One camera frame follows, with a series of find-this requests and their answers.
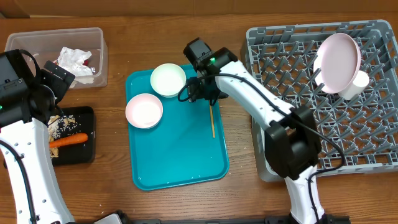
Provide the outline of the white napkin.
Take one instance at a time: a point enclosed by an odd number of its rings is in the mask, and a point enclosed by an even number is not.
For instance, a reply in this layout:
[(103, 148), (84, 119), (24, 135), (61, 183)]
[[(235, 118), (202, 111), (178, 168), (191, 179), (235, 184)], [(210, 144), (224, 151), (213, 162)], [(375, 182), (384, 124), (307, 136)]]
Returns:
[(92, 56), (90, 51), (83, 51), (80, 49), (69, 49), (63, 47), (58, 56), (57, 63), (66, 71), (75, 76), (71, 84), (73, 88), (77, 83), (92, 84), (94, 82), (93, 72), (90, 67), (85, 65), (85, 62)]

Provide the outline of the wooden chopstick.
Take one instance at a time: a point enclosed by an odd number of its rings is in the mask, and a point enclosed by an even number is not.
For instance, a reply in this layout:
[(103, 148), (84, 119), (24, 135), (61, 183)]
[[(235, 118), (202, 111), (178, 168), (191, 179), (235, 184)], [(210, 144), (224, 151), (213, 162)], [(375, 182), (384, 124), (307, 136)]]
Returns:
[(213, 117), (213, 108), (211, 105), (209, 105), (209, 109), (210, 109), (212, 137), (215, 138), (215, 124), (214, 124), (214, 117)]

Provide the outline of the pale green bowl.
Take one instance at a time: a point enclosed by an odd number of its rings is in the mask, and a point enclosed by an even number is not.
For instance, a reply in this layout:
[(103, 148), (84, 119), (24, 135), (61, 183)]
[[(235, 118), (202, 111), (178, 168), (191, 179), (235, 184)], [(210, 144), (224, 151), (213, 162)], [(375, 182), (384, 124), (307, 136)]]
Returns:
[(152, 89), (159, 95), (172, 98), (178, 95), (186, 84), (184, 70), (173, 63), (165, 63), (156, 67), (150, 76)]

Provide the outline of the rice and peanut scraps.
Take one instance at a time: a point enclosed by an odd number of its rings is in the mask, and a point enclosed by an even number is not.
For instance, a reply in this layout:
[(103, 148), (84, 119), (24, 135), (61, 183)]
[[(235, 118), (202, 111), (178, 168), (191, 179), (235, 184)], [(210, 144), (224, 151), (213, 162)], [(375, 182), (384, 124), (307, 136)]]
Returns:
[(51, 116), (48, 121), (49, 142), (76, 134), (78, 126), (74, 115)]

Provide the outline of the orange carrot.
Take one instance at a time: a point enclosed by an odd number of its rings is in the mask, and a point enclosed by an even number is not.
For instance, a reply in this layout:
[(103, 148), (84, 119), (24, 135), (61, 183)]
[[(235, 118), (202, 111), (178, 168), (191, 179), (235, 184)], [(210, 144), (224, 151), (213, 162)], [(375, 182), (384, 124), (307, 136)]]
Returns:
[(73, 134), (49, 143), (49, 148), (56, 148), (86, 142), (88, 135), (85, 133)]

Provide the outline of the pink bowl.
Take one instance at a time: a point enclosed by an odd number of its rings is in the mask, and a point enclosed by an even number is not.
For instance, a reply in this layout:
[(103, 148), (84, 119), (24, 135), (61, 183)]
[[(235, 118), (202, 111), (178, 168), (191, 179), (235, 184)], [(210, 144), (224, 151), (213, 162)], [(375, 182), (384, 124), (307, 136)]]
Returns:
[(139, 129), (156, 126), (163, 115), (163, 105), (155, 95), (142, 93), (132, 97), (125, 109), (129, 124)]

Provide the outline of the teal serving tray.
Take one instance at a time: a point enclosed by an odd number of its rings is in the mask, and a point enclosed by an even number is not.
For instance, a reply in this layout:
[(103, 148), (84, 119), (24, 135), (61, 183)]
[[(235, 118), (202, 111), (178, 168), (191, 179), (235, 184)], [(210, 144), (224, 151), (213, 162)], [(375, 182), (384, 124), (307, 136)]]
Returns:
[(228, 152), (218, 105), (179, 102), (161, 96), (164, 113), (150, 129), (128, 126), (132, 179), (141, 190), (158, 190), (223, 178), (229, 169)]

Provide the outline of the large pink plate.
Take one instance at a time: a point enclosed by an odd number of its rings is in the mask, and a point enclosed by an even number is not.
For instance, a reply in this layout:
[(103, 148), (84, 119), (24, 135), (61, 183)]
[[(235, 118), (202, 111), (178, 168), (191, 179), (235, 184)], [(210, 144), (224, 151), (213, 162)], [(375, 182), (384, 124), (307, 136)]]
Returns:
[(333, 34), (317, 50), (313, 63), (315, 83), (324, 84), (325, 93), (339, 93), (353, 82), (360, 65), (361, 52), (356, 41), (348, 34)]

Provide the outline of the white cup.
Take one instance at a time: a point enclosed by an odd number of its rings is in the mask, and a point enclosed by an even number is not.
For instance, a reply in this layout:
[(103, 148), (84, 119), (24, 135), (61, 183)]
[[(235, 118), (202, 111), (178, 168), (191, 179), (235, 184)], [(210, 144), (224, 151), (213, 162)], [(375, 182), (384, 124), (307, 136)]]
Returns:
[(369, 75), (364, 71), (359, 71), (355, 79), (338, 95), (345, 100), (353, 100), (369, 85)]

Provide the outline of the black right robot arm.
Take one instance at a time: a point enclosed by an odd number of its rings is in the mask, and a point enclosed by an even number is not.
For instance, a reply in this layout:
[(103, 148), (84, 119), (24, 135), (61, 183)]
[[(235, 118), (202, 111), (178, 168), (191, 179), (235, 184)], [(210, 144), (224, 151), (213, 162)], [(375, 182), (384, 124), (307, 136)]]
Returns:
[(225, 47), (214, 52), (196, 38), (183, 54), (197, 73), (184, 86), (188, 101), (204, 99), (214, 105), (232, 97), (252, 116), (258, 130), (253, 136), (258, 141), (257, 170), (262, 175), (271, 168), (285, 180), (291, 201), (289, 223), (326, 223), (316, 182), (321, 142), (311, 110), (276, 97)]

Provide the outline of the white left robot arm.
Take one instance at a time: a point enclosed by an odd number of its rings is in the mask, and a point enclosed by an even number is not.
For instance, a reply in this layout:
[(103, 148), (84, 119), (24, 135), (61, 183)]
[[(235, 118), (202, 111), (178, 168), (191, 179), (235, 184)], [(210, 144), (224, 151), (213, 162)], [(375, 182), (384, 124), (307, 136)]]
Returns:
[(1, 54), (1, 152), (18, 223), (72, 223), (49, 151), (48, 122), (75, 77), (48, 61), (31, 71), (22, 49)]

